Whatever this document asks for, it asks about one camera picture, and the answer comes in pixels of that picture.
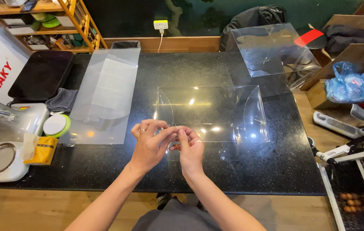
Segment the clear plastic sheet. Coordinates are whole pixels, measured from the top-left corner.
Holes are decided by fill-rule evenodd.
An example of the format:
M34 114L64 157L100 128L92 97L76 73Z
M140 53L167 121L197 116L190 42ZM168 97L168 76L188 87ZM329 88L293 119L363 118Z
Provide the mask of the clear plastic sheet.
M159 87L154 118L185 125L203 142L267 142L259 86Z
M251 77L285 74L292 90L321 68L298 37L290 23L234 29L226 51L240 51Z
M85 72L61 144L123 144L140 48L96 50Z

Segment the wooden floor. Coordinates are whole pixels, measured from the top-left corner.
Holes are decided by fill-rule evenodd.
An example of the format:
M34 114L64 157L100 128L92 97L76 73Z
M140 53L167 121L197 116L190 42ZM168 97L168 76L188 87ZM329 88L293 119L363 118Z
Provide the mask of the wooden floor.
M304 92L294 92L308 136L321 151L333 149L347 140L313 125L313 110ZM343 113L330 116L350 124L357 123ZM58 231L65 229L100 192L67 192L40 190L0 190L0 231ZM179 199L195 204L193 194L179 194ZM234 196L229 197L256 217L269 231L337 230L325 197L305 196ZM155 194L132 193L110 228L131 230L140 216L155 209Z

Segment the red tag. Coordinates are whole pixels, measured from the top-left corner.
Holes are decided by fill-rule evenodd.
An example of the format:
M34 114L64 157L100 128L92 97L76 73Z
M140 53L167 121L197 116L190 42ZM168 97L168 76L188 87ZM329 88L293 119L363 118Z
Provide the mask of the red tag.
M299 38L294 40L294 43L298 46L304 47L306 44L310 43L311 41L317 39L318 37L322 36L323 33L320 30L312 29L311 31L303 34Z

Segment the phone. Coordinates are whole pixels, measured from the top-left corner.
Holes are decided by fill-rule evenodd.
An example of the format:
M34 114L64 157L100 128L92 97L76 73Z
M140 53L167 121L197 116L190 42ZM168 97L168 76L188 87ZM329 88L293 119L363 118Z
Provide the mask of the phone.
M37 4L37 0L27 1L24 4L24 7L20 10L20 13L29 12L34 9L35 5Z

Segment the trash can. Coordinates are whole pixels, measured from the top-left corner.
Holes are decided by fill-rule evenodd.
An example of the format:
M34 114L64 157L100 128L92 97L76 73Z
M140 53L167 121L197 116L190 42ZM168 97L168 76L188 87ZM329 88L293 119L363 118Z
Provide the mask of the trash can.
M141 48L139 41L115 41L112 43L111 49L120 48Z

